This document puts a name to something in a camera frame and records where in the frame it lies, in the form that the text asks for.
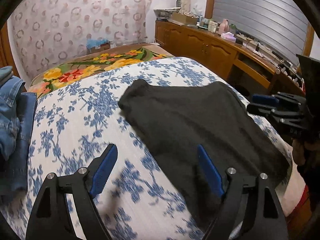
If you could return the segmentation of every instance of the denim jacket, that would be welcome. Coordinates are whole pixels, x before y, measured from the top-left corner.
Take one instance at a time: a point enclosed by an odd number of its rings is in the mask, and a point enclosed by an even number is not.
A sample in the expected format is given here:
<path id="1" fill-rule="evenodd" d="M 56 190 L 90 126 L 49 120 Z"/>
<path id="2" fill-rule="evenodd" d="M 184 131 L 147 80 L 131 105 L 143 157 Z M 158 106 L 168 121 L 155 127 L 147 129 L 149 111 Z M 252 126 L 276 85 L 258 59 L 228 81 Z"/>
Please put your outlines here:
<path id="1" fill-rule="evenodd" d="M 27 158 L 36 109 L 35 93 L 20 93 L 23 80 L 13 76 L 0 88 L 0 204 L 27 189 Z"/>
<path id="2" fill-rule="evenodd" d="M 13 76 L 0 88 L 0 153 L 5 161 L 14 152 L 20 129 L 16 98 L 24 82 Z"/>

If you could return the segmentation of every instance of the blue gripper pad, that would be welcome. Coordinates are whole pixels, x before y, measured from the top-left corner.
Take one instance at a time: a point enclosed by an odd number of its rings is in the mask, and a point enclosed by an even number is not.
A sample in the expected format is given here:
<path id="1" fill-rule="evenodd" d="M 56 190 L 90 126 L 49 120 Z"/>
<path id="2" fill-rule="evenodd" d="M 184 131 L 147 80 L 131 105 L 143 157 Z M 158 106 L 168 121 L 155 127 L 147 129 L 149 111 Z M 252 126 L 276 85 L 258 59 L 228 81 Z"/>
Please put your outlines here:
<path id="1" fill-rule="evenodd" d="M 110 149 L 107 149 L 102 153 L 102 155 L 99 158 L 103 158 L 103 155 L 105 155 L 103 161 L 101 162 L 99 168 L 95 172 L 95 174 L 92 177 L 92 187 L 89 192 L 90 196 L 92 198 L 95 198 L 96 195 L 100 194 L 102 190 L 104 189 L 104 186 L 106 185 L 106 182 L 110 176 L 110 173 L 113 169 L 113 167 L 116 164 L 116 160 L 118 158 L 118 150 L 117 147 L 113 144 Z"/>
<path id="2" fill-rule="evenodd" d="M 279 105 L 279 99 L 272 96 L 254 94 L 252 96 L 252 103 L 277 107 Z"/>
<path id="3" fill-rule="evenodd" d="M 222 188 L 222 179 L 217 168 L 213 165 L 209 155 L 201 144 L 198 145 L 197 152 L 199 165 L 204 171 L 205 178 L 207 179 L 212 193 L 218 197 L 222 197 L 224 190 Z"/>

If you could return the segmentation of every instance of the white bedspread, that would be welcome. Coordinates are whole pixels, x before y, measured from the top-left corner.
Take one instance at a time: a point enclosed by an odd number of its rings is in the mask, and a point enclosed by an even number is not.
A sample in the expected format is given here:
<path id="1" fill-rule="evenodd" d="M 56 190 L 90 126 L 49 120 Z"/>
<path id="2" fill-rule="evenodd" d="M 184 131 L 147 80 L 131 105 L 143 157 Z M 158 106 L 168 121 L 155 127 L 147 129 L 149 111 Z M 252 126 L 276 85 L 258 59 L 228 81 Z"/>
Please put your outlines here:
<path id="1" fill-rule="evenodd" d="M 45 176 L 74 173 L 116 144 L 118 160 L 97 209 L 114 239 L 201 239 L 182 196 L 120 115 L 117 102 L 135 79 L 159 86 L 203 86 L 221 81 L 194 60 L 168 58 L 138 63 L 83 79 L 38 100 L 28 159 L 28 192 L 21 193 L 1 212 L 25 238 L 27 223 Z M 237 93 L 241 101 L 247 100 Z M 280 152 L 291 161 L 287 145 L 273 127 L 251 116 Z M 278 194 L 284 192 L 287 181 Z M 78 237 L 85 239 L 71 195 L 67 196 Z"/>

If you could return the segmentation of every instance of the floral blanket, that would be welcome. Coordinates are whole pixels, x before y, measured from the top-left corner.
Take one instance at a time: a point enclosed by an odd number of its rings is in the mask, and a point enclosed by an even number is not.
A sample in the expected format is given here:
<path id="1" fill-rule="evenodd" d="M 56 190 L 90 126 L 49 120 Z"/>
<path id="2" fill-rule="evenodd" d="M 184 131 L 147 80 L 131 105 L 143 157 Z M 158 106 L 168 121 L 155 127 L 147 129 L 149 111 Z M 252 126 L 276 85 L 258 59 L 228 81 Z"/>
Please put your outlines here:
<path id="1" fill-rule="evenodd" d="M 172 55 L 156 45 L 134 44 L 108 49 L 47 70 L 33 79 L 28 92 L 37 93 L 39 99 L 59 88 L 104 71 L 168 57 Z"/>
<path id="2" fill-rule="evenodd" d="M 155 86 L 224 82 L 196 61 L 174 57 L 105 71 L 40 98 L 29 149 L 28 191 L 0 207 L 21 239 L 25 238 L 30 212 L 45 176 L 50 172 L 68 175 L 87 167 L 107 144 L 114 143 L 118 160 L 103 192 L 94 199 L 113 239 L 201 240 L 203 232 L 195 225 L 182 195 L 121 115 L 117 102 L 138 78 Z M 248 104 L 237 95 L 244 105 Z M 250 117 L 279 149 L 279 154 L 291 162 L 286 143 L 266 119 Z M 287 179 L 280 185 L 278 196 L 286 185 Z M 72 196 L 67 195 L 67 200 L 75 232 L 85 239 Z"/>

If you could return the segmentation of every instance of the wire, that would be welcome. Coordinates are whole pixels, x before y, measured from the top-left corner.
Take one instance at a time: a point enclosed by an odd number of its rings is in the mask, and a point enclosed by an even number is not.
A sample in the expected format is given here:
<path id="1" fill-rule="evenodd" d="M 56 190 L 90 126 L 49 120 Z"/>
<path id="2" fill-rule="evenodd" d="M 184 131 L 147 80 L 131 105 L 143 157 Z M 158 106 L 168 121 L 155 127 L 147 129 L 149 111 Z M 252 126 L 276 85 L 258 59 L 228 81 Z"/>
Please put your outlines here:
<path id="1" fill-rule="evenodd" d="M 245 48 L 247 49 L 248 48 L 248 44 L 251 42 L 251 41 L 249 41 L 247 44 L 246 44 L 246 46 L 245 46 Z M 267 57 L 265 57 L 265 56 L 263 56 L 263 54 L 262 53 L 260 53 L 262 56 L 260 56 L 260 57 L 262 57 L 262 58 L 266 58 L 268 61 L 270 61 L 270 62 L 275 62 L 276 61 L 276 59 L 278 59 L 279 61 L 280 61 L 280 59 L 278 58 L 278 57 L 276 57 L 274 60 L 270 60 L 270 59 L 268 59 Z"/>
<path id="2" fill-rule="evenodd" d="M 156 39 L 156 38 L 155 38 L 155 41 L 156 41 L 156 42 L 158 42 L 158 43 L 160 44 L 160 47 L 163 47 L 163 46 L 164 46 L 164 43 L 163 43 L 162 41 L 159 41 L 159 40 L 158 40 L 158 39 Z"/>

